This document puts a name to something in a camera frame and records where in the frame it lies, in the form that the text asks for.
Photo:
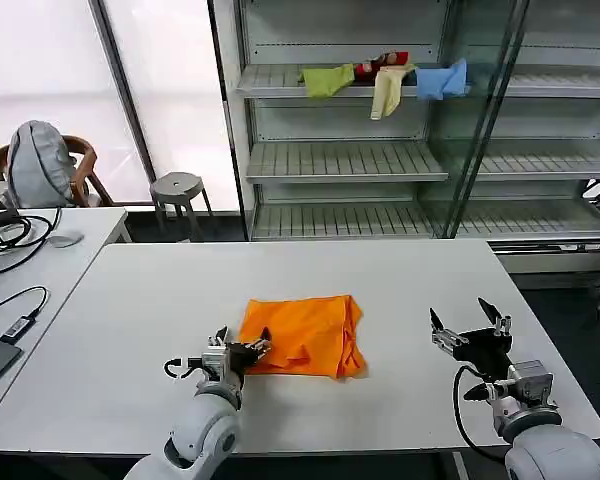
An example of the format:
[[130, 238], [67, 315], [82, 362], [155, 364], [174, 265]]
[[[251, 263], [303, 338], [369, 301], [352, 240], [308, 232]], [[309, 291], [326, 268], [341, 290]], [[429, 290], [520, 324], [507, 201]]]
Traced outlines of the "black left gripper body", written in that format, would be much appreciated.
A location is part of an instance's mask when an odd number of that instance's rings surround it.
[[236, 374], [244, 374], [256, 364], [256, 348], [252, 344], [231, 342], [227, 345], [229, 368]]

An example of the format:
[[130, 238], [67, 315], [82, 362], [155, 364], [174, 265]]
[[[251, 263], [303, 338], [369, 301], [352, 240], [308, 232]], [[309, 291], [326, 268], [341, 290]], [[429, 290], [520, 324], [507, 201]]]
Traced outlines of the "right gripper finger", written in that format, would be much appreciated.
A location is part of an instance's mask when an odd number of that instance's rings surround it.
[[456, 347], [469, 344], [469, 340], [449, 329], [446, 329], [442, 324], [436, 312], [430, 308], [430, 322], [432, 328], [432, 342], [446, 353], [453, 353]]
[[479, 297], [478, 303], [493, 327], [493, 334], [498, 337], [509, 337], [512, 319], [508, 315], [502, 315], [497, 307], [485, 299]]

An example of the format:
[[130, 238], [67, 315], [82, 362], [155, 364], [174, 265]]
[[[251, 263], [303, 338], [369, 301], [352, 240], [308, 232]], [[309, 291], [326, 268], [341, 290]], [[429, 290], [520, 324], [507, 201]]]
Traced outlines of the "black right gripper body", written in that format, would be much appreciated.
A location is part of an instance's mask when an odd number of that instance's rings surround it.
[[460, 336], [465, 342], [453, 347], [455, 360], [472, 364], [489, 382], [507, 378], [511, 365], [508, 357], [513, 340], [511, 335], [496, 335], [493, 328], [485, 328], [463, 332]]

